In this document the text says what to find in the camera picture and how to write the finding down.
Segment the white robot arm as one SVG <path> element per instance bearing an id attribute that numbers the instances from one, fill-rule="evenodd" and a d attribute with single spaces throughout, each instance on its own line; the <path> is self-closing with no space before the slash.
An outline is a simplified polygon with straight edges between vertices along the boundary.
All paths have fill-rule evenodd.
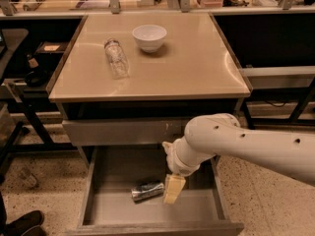
<path id="1" fill-rule="evenodd" d="M 171 173 L 164 201 L 174 204 L 186 178 L 217 155 L 238 157 L 294 180 L 315 184 L 315 135 L 243 128 L 236 117 L 221 113 L 191 119 L 182 138 L 162 144 Z"/>

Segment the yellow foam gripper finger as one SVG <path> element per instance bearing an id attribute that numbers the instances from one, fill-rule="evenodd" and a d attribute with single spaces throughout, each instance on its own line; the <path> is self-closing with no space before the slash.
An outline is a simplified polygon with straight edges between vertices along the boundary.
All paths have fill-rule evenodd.
<path id="1" fill-rule="evenodd" d="M 173 205 L 183 190 L 185 183 L 186 180 L 184 177 L 174 174 L 167 174 L 165 178 L 163 202 L 168 205 Z"/>

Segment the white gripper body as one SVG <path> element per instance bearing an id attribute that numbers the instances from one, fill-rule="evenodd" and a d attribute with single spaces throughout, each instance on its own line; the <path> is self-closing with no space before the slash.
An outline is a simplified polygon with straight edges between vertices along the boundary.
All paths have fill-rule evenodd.
<path id="1" fill-rule="evenodd" d="M 184 138 L 173 143 L 163 142 L 162 147 L 166 153 L 167 166 L 173 174 L 188 177 L 199 169 L 196 153 Z"/>

